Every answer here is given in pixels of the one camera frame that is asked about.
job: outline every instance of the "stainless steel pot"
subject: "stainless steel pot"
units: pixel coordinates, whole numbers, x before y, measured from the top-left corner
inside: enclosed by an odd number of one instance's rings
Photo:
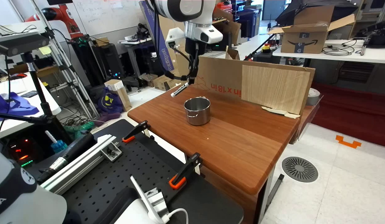
[[[187,122],[192,125],[203,125],[211,120],[211,102],[203,97],[195,97],[184,102]]]

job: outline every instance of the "pot handle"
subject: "pot handle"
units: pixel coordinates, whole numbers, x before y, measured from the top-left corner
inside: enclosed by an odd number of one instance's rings
[[[188,112],[188,114],[187,114],[187,117],[189,117],[189,118],[195,118],[195,117],[197,117],[197,116],[198,116],[198,113],[197,113],[195,116],[190,116],[190,115],[189,115],[189,114],[190,114],[190,112],[191,112],[191,111],[189,111],[189,112]]]

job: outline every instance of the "red robot arm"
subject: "red robot arm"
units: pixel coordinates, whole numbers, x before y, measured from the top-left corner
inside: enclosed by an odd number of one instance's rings
[[[44,14],[45,18],[48,21],[52,21],[52,20],[63,21],[67,26],[69,35],[71,36],[72,39],[83,36],[75,20],[73,20],[73,17],[66,4],[60,4],[59,8],[55,8],[55,7],[44,8],[42,9],[42,13]],[[25,21],[29,22],[29,21],[35,21],[35,20],[39,20],[39,17],[37,14],[29,17]]]

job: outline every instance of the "amazon logo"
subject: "amazon logo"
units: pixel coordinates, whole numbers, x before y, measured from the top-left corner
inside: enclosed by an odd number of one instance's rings
[[[293,44],[293,45],[298,45],[299,47],[304,45],[304,46],[307,46],[307,45],[310,45],[310,44],[317,44],[318,40],[312,40],[312,42],[310,43],[293,43],[291,41],[288,41],[290,44]]]

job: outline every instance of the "light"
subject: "light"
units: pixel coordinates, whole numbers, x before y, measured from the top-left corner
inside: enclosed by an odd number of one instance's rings
[[[33,160],[29,160],[28,162],[26,162],[26,163],[22,164],[22,165],[21,165],[21,167],[23,167],[23,166],[26,166],[26,165],[28,165],[28,164],[32,163],[32,161],[33,161]]]
[[[25,155],[25,156],[21,157],[19,160],[23,160],[23,159],[25,159],[27,157],[28,157],[28,155]]]

